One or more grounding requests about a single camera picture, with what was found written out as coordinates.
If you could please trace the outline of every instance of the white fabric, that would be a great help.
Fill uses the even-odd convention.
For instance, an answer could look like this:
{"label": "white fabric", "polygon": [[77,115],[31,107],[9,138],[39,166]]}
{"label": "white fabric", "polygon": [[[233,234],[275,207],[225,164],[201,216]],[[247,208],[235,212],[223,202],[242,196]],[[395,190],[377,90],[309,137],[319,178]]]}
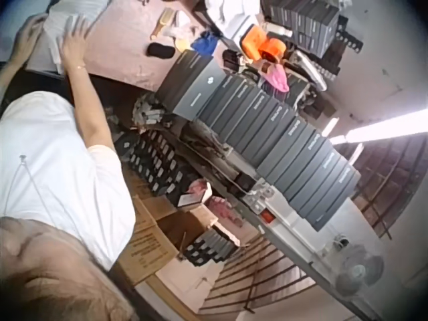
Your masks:
{"label": "white fabric", "polygon": [[73,107],[47,92],[13,102],[0,120],[0,157],[0,216],[61,229],[109,270],[132,235],[134,207],[118,156],[85,147]]}

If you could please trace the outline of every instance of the brown cardboard box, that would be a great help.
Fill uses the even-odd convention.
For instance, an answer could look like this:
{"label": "brown cardboard box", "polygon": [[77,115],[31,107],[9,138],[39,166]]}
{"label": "brown cardboard box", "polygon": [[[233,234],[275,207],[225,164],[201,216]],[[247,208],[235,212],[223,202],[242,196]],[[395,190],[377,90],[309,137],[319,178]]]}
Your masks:
{"label": "brown cardboard box", "polygon": [[147,184],[126,167],[124,177],[134,204],[135,226],[118,263],[135,286],[163,268],[177,256],[178,251],[157,227],[152,216],[152,213],[166,215],[165,211],[169,208],[165,207],[165,202],[148,201],[146,206],[145,202],[152,199]]}
{"label": "brown cardboard box", "polygon": [[179,209],[176,213],[157,221],[163,233],[182,251],[218,221],[206,206],[193,205],[190,209]]}
{"label": "brown cardboard box", "polygon": [[119,257],[119,263],[132,285],[163,268],[178,254],[177,249],[156,225],[135,231]]}

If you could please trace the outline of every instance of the orange object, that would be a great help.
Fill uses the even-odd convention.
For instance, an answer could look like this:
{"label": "orange object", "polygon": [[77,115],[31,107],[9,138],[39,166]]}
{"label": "orange object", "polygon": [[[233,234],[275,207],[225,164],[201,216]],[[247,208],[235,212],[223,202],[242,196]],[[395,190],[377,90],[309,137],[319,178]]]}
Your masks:
{"label": "orange object", "polygon": [[284,42],[278,39],[268,39],[266,32],[258,25],[252,25],[241,39],[241,47],[248,58],[258,61],[266,59],[279,63],[286,52]]}
{"label": "orange object", "polygon": [[284,42],[279,39],[271,38],[260,46],[259,53],[263,59],[278,64],[281,62],[286,50],[287,47]]}
{"label": "orange object", "polygon": [[260,46],[268,40],[266,32],[258,25],[253,25],[241,39],[241,47],[248,58],[258,61],[261,59]]}

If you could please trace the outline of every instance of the pink item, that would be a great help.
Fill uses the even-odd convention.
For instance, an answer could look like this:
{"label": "pink item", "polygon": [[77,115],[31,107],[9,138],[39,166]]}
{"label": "pink item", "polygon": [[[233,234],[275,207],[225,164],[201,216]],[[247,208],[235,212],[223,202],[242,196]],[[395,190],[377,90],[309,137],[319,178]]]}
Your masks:
{"label": "pink item", "polygon": [[233,212],[232,205],[225,199],[212,196],[207,202],[208,209],[217,217],[223,217],[233,222],[238,227],[243,226],[242,219]]}
{"label": "pink item", "polygon": [[263,77],[276,89],[281,92],[289,92],[290,88],[287,84],[287,75],[282,65],[276,64],[270,66],[267,74],[262,74]]}

